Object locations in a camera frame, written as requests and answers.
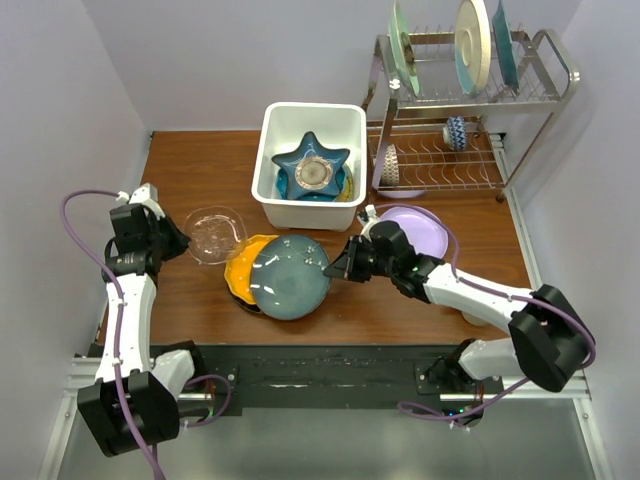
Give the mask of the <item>clear glass plate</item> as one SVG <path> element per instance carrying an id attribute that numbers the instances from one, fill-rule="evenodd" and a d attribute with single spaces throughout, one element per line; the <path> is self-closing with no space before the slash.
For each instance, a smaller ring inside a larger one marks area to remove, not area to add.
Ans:
<path id="1" fill-rule="evenodd" d="M 186 218 L 184 232 L 190 238 L 189 253 L 202 265 L 226 263 L 247 240 L 242 217 L 224 206 L 193 210 Z"/>

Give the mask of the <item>grey blue ceramic plate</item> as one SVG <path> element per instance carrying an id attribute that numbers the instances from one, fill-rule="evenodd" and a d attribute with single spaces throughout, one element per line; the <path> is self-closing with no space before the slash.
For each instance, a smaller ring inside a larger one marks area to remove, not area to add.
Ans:
<path id="1" fill-rule="evenodd" d="M 249 289 L 261 312 L 280 321 L 293 321 L 315 311 L 326 298 L 331 279 L 324 247 L 301 234 L 269 241 L 252 262 Z"/>

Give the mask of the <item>orange polka dot plate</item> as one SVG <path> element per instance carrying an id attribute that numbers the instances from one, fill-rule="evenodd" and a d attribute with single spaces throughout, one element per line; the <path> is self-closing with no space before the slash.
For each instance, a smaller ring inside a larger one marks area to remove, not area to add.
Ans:
<path id="1" fill-rule="evenodd" d="M 277 235 L 253 235 L 241 241 L 226 262 L 224 279 L 231 294 L 251 307 L 256 307 L 250 290 L 253 263 L 261 250 L 276 238 Z"/>

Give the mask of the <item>woven bamboo plate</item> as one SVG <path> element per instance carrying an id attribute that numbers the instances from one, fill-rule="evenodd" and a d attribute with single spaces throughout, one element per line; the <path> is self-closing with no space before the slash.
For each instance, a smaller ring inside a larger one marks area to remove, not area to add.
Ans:
<path id="1" fill-rule="evenodd" d="M 336 180 L 340 186 L 340 193 L 335 197 L 335 202 L 349 202 L 353 198 L 354 179 L 353 174 L 347 165 L 344 165 L 336 175 Z"/>

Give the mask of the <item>blue star-shaped dish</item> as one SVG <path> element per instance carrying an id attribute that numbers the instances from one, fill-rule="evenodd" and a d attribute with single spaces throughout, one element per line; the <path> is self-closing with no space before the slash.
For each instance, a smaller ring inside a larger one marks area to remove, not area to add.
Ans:
<path id="1" fill-rule="evenodd" d="M 349 148 L 324 146 L 308 131 L 294 150 L 273 155 L 271 162 L 287 180 L 287 200 L 303 200 L 309 195 L 335 198 L 343 190 L 338 173 L 350 154 Z"/>

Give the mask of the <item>blue polka dot plate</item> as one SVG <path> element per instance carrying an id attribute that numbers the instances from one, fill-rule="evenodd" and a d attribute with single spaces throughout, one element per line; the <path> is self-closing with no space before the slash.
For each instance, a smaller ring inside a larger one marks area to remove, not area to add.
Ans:
<path id="1" fill-rule="evenodd" d="M 280 169 L 277 173 L 275 185 L 281 199 L 287 200 L 288 199 L 287 197 L 288 177 L 282 169 Z M 302 200 L 303 201 L 335 202 L 334 201 L 335 197 L 331 197 L 327 194 L 308 193 L 302 197 Z"/>

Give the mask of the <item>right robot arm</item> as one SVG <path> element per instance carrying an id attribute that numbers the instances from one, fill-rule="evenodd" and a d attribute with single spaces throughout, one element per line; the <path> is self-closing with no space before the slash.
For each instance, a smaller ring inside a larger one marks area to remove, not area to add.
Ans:
<path id="1" fill-rule="evenodd" d="M 358 283 L 386 277 L 408 298 L 453 308 L 507 333 L 502 340 L 466 341 L 447 358 L 446 382 L 459 393 L 488 377 L 511 375 L 557 393 L 596 356 L 594 336 L 559 289 L 508 287 L 461 272 L 417 252 L 394 221 L 351 236 L 324 274 Z"/>

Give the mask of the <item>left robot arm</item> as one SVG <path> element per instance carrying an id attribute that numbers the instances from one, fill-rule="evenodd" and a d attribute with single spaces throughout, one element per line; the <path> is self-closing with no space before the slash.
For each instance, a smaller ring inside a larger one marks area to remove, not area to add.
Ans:
<path id="1" fill-rule="evenodd" d="M 190 239 L 154 200 L 111 210 L 114 235 L 101 259 L 109 317 L 103 355 L 93 385 L 78 407 L 107 457 L 138 449 L 135 434 L 152 445 L 177 437 L 178 397 L 196 392 L 207 368 L 191 341 L 150 355 L 150 325 L 163 263 L 182 255 Z"/>

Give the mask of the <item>white plastic bin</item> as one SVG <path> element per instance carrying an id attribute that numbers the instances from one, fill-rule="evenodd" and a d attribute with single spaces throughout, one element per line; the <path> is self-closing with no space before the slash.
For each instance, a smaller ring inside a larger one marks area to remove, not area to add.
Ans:
<path id="1" fill-rule="evenodd" d="M 346 148 L 351 172 L 351 199 L 307 201 L 283 199 L 277 189 L 277 154 L 292 153 L 311 132 L 323 147 Z M 259 140 L 251 193 L 277 228 L 345 231 L 367 194 L 367 132 L 362 108 L 348 104 L 277 102 L 267 107 Z"/>

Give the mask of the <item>lavender plate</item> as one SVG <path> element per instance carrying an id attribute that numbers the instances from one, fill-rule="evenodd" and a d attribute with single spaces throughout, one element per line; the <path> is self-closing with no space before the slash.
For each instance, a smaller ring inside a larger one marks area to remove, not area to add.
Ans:
<path id="1" fill-rule="evenodd" d="M 417 253 L 443 258 L 448 250 L 448 234 L 428 215 L 405 206 L 392 207 L 381 214 L 383 221 L 396 222 Z"/>

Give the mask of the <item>cream ceramic mug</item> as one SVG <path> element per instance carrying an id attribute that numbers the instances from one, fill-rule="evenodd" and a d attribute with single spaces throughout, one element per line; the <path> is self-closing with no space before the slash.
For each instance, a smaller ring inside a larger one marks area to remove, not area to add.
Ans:
<path id="1" fill-rule="evenodd" d="M 472 314 L 469 314 L 467 312 L 463 312 L 462 317 L 464 318 L 465 321 L 467 321 L 469 324 L 474 326 L 484 327 L 488 325 L 488 322 L 486 322 L 485 320 L 477 316 L 474 316 Z"/>

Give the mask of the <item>metal dish rack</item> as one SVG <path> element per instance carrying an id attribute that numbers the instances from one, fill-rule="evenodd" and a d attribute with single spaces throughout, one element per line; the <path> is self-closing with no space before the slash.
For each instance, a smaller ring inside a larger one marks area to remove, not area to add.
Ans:
<path id="1" fill-rule="evenodd" d="M 420 93 L 402 84 L 389 36 L 375 40 L 364 109 L 387 95 L 382 117 L 369 121 L 370 191 L 388 198 L 414 198 L 430 191 L 490 191 L 504 199 L 575 95 L 579 69 L 551 29 L 511 33 L 520 89 L 504 85 L 498 58 L 491 58 L 486 88 L 465 95 L 456 75 L 451 32 L 410 34 Z M 449 117 L 466 121 L 468 147 L 451 150 L 443 140 Z M 398 186 L 381 183 L 384 155 L 396 147 Z"/>

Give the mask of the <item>cream blue spiral plate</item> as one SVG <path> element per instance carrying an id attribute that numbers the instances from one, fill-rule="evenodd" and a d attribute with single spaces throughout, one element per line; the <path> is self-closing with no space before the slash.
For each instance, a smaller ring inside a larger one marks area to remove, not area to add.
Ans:
<path id="1" fill-rule="evenodd" d="M 491 65 L 491 31 L 485 3 L 460 2 L 454 29 L 455 66 L 465 95 L 477 97 L 487 86 Z"/>

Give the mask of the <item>teal plate in rack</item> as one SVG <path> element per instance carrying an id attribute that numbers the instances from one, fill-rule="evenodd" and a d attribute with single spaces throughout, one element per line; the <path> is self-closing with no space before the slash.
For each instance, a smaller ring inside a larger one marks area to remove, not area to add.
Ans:
<path id="1" fill-rule="evenodd" d="M 509 22 L 502 1 L 498 2 L 497 9 L 492 17 L 492 26 L 503 83 L 514 94 L 517 94 L 520 89 L 518 68 Z"/>

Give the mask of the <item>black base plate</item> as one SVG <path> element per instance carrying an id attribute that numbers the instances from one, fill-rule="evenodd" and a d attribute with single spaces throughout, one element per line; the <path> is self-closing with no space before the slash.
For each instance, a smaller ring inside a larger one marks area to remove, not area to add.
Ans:
<path id="1" fill-rule="evenodd" d="M 217 374 L 215 404 L 228 415 L 249 408 L 432 408 L 451 388 L 428 369 L 451 345 L 200 345 L 198 373 Z"/>

